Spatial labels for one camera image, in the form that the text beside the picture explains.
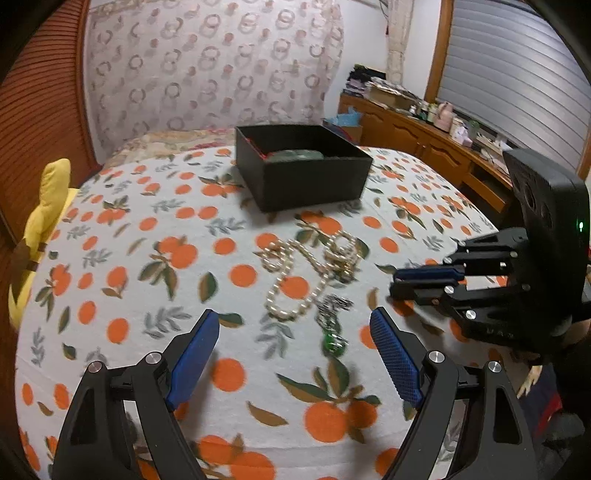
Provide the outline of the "person's right hand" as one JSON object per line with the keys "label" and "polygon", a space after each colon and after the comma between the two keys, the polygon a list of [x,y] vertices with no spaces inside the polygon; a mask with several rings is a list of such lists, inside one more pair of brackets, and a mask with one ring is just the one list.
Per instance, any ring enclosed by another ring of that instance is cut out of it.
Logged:
{"label": "person's right hand", "polygon": [[589,335],[590,325],[590,319],[573,323],[570,326],[569,330],[566,332],[563,338],[562,345],[574,345],[583,341]]}

